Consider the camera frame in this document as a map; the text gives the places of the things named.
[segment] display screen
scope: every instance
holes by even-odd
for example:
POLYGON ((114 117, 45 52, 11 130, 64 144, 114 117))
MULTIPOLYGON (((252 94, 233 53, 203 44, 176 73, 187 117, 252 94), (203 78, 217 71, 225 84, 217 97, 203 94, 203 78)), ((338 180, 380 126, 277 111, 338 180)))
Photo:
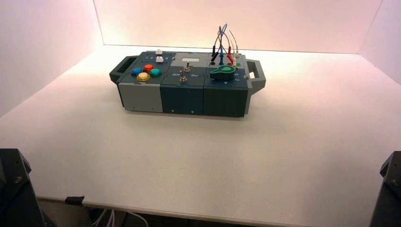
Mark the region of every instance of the display screen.
POLYGON ((196 61, 196 62, 199 62, 199 58, 183 58, 182 61, 196 61))

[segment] carrying handle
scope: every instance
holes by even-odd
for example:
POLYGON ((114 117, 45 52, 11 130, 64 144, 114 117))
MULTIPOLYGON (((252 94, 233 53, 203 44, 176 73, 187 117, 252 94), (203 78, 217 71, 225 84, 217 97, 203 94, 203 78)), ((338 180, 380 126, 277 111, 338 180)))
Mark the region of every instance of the carrying handle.
POLYGON ((253 95, 264 88, 264 86, 266 85, 266 77, 264 76, 260 61, 247 59, 246 63, 248 65, 249 73, 253 72, 255 76, 255 78, 249 79, 252 84, 252 89, 250 90, 250 92, 251 95, 253 95))
POLYGON ((118 83, 118 79, 120 79, 130 65, 138 58, 139 56, 127 56, 125 57, 110 73, 110 79, 115 84, 118 83))

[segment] red button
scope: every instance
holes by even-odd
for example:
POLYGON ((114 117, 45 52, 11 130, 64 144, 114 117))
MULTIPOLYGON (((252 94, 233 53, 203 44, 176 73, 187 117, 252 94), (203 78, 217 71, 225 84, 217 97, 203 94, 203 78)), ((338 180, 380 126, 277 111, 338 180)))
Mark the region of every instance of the red button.
POLYGON ((144 67, 143 67, 143 71, 144 72, 150 72, 151 70, 153 69, 153 65, 145 65, 144 67))

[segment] white backdrop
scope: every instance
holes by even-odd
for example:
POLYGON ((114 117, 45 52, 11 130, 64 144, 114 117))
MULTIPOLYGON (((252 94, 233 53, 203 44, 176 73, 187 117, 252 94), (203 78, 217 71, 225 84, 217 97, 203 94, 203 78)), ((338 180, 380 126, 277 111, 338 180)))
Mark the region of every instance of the white backdrop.
POLYGON ((358 53, 381 0, 95 0, 105 44, 358 53))
POLYGON ((1 0, 0 21, 0 117, 102 45, 92 0, 1 0))
POLYGON ((361 55, 401 84, 401 1, 383 0, 361 55))

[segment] control box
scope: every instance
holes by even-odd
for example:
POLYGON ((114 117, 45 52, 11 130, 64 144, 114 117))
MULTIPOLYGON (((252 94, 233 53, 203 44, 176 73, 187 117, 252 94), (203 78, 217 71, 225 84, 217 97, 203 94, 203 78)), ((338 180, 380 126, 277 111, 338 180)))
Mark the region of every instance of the control box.
POLYGON ((110 79, 126 110, 243 117, 266 78, 259 61, 234 58, 224 53, 215 63, 212 53, 147 51, 125 57, 110 79))

